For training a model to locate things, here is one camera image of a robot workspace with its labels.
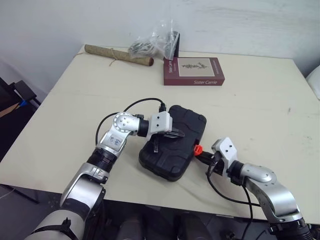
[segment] book cover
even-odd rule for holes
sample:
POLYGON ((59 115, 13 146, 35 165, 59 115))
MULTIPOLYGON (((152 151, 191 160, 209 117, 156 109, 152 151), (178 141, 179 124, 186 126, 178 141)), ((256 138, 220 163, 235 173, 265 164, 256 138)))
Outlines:
POLYGON ((164 59, 164 85, 221 86, 225 76, 216 57, 164 59))

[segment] black box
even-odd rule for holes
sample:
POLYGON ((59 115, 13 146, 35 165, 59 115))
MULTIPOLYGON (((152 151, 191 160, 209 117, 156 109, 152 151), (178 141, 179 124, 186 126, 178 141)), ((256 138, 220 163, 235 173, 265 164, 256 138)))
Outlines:
POLYGON ((177 181, 186 171, 194 156, 194 147, 200 143, 207 120, 203 115, 174 105, 169 110, 172 127, 184 132, 184 137, 169 138, 154 134, 139 153, 140 164, 169 181, 177 181), (158 153, 154 142, 158 140, 158 153))

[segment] black strap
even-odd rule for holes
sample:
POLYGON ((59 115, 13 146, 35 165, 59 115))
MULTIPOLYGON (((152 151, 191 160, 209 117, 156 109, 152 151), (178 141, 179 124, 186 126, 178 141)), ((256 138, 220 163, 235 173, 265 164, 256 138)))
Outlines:
POLYGON ((77 236, 70 229, 70 226, 71 226, 71 220, 66 218, 65 220, 63 220, 61 225, 43 226, 43 227, 40 227, 40 228, 34 230, 31 234, 35 234, 35 233, 43 232, 43 231, 59 231, 59 232, 65 234, 71 240, 78 240, 77 236))

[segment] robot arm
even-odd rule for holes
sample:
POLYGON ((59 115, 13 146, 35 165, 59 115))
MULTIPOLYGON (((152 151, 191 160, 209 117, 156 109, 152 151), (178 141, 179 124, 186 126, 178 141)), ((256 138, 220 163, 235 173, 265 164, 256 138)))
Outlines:
POLYGON ((229 137, 219 139, 211 148, 218 156, 214 158, 213 171, 230 178, 236 185, 245 186, 255 195, 270 223, 272 235, 279 240, 312 239, 294 196, 277 181, 272 170, 239 162, 237 149, 229 137))
POLYGON ((138 135, 149 140, 153 134, 167 135, 171 131, 172 117, 166 111, 153 114, 149 120, 128 112, 116 114, 110 130, 65 188, 60 209, 50 213, 26 240, 81 240, 88 215, 101 204, 106 194, 101 184, 107 182, 128 136, 138 135))

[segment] white wall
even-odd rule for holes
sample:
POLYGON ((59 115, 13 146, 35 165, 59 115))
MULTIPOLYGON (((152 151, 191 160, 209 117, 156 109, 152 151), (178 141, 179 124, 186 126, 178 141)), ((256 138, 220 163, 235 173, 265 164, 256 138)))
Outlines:
POLYGON ((0 62, 48 93, 82 44, 128 47, 170 16, 182 51, 320 64, 319 0, 2 0, 0 62))

